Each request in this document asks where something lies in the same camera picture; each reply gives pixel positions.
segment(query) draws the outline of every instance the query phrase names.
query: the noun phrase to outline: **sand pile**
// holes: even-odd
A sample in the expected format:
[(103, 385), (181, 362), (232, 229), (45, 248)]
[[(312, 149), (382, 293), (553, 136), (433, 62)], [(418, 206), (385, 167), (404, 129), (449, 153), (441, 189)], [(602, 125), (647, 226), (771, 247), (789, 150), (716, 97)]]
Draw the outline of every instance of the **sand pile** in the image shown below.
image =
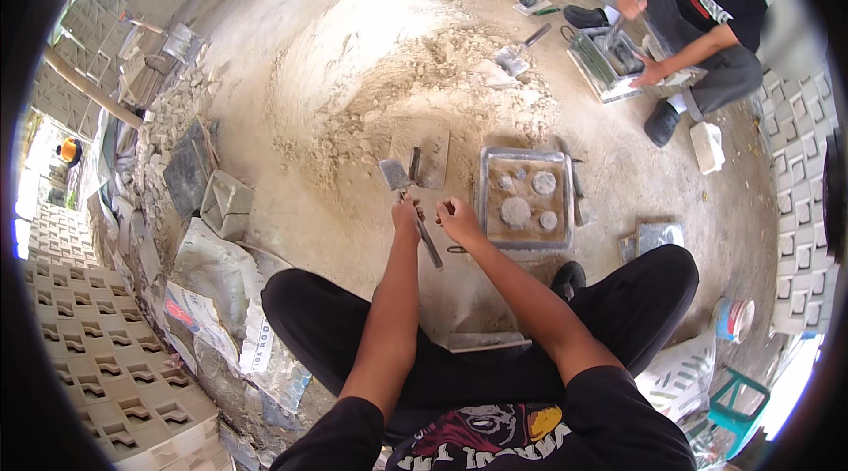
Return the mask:
[(431, 117), (451, 125), (446, 184), (469, 180), (485, 137), (529, 145), (559, 114), (532, 69), (491, 61), (506, 44), (456, 0), (340, 0), (276, 58), (265, 118), (281, 167), (332, 190), (341, 165), (376, 171), (393, 130)]

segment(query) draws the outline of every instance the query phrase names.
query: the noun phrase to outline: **trowel blade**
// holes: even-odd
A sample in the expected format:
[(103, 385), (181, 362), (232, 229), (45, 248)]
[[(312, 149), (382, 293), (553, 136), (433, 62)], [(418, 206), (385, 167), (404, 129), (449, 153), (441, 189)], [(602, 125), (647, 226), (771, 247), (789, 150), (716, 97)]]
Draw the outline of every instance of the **trowel blade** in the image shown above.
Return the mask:
[(530, 63), (522, 59), (521, 52), (516, 53), (509, 46), (504, 46), (494, 54), (494, 63), (512, 77), (523, 74), (530, 68)]
[(380, 166), (382, 177), (386, 180), (389, 190), (404, 190), (412, 186), (412, 181), (409, 180), (404, 165), (397, 160), (388, 158), (380, 160), (377, 165)]

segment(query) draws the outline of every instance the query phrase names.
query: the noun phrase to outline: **plastic bucket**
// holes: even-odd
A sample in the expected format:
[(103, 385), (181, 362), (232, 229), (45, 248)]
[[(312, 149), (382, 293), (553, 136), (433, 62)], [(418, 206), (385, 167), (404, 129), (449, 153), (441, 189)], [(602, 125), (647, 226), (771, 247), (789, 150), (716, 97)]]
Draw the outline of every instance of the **plastic bucket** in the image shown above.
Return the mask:
[(712, 311), (715, 336), (741, 344), (754, 322), (753, 300), (730, 300), (722, 296)]

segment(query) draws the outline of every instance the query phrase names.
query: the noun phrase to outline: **shovel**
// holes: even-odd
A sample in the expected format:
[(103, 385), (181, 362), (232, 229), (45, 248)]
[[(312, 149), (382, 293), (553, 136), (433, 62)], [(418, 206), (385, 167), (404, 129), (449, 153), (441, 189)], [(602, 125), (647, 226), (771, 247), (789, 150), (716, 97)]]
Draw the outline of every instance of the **shovel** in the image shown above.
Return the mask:
[[(409, 175), (404, 169), (404, 166), (397, 160), (392, 159), (380, 160), (377, 165), (380, 166), (382, 177), (386, 180), (388, 189), (399, 192), (401, 198), (403, 198), (404, 192), (413, 184), (412, 181), (409, 180)], [(432, 243), (430, 234), (428, 234), (427, 229), (424, 227), (424, 222), (422, 222), (417, 215), (416, 221), (418, 222), (418, 230), (421, 232), (421, 239), (424, 241), (424, 245), (427, 247), (427, 252), (430, 254), (432, 264), (439, 272), (441, 272), (444, 265), (442, 264), (442, 258), (439, 256), (439, 251), (436, 250), (436, 245)]]
[(519, 74), (524, 74), (528, 68), (530, 68), (530, 63), (522, 59), (522, 53), (534, 45), (536, 41), (542, 38), (542, 35), (550, 31), (550, 23), (546, 23), (546, 25), (539, 28), (534, 34), (530, 35), (526, 41), (522, 42), (522, 47), (515, 52), (509, 45), (504, 46), (500, 50), (498, 50), (494, 54), (494, 62), (503, 70), (506, 70), (507, 74), (510, 74), (512, 77), (515, 77)]

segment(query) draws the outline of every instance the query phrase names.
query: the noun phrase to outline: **black shoe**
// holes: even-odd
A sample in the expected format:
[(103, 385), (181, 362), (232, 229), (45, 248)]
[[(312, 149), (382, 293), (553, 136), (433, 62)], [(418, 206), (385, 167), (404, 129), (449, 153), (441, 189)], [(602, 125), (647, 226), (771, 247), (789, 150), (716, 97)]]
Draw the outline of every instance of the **black shoe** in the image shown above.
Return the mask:
[(566, 16), (568, 23), (578, 30), (585, 28), (603, 28), (609, 26), (606, 14), (601, 8), (586, 9), (579, 6), (565, 6), (562, 14)]
[(583, 267), (579, 263), (568, 262), (563, 265), (556, 272), (554, 281), (550, 282), (550, 289), (568, 303), (571, 301), (571, 298), (566, 296), (568, 292), (565, 288), (566, 285), (572, 287), (572, 293), (570, 293), (572, 296), (576, 295), (578, 290), (586, 286), (586, 273), (583, 272)]
[(657, 147), (665, 147), (680, 122), (680, 114), (668, 99), (656, 103), (651, 117), (644, 123), (644, 132)]

